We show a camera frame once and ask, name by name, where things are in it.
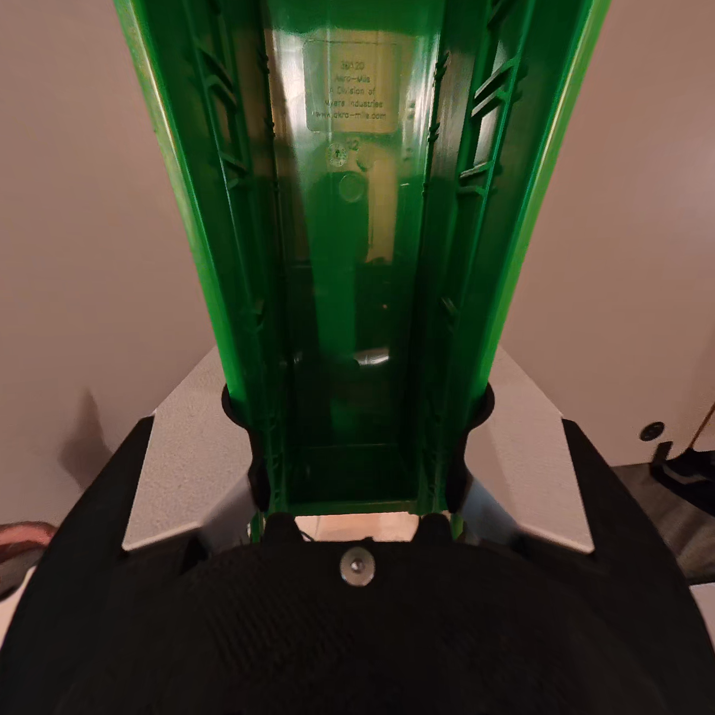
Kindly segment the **green plastic bin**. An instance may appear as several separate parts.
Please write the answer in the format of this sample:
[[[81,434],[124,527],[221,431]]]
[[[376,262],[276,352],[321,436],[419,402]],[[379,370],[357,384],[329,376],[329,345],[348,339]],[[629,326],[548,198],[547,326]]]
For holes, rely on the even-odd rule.
[[[115,6],[264,450],[250,538],[275,513],[451,514],[609,2]]]

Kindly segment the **black chair base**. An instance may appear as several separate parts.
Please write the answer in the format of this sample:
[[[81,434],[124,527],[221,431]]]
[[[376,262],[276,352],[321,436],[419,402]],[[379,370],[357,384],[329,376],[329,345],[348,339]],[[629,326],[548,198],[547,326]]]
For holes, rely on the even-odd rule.
[[[649,465],[651,476],[675,496],[714,515],[714,451],[687,448],[669,458],[672,442],[660,442]]]

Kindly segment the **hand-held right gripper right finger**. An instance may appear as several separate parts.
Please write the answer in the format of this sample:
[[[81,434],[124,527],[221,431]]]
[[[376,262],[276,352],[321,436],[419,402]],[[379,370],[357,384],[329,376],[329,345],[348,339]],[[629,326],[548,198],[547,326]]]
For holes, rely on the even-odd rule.
[[[452,451],[445,500],[471,546],[529,537],[594,552],[562,414],[502,347]]]

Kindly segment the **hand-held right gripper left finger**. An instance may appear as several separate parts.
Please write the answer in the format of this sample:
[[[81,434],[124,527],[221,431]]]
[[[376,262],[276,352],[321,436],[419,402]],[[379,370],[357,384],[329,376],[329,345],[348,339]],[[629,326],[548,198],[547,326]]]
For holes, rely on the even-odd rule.
[[[240,422],[213,347],[153,413],[122,548],[196,536],[208,552],[250,542],[270,503],[260,438]]]

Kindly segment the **person's left hand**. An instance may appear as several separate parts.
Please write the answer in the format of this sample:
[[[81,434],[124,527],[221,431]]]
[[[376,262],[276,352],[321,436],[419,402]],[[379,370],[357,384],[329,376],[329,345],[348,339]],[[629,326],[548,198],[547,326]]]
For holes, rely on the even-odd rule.
[[[1,563],[32,550],[45,550],[57,527],[47,522],[1,524]]]

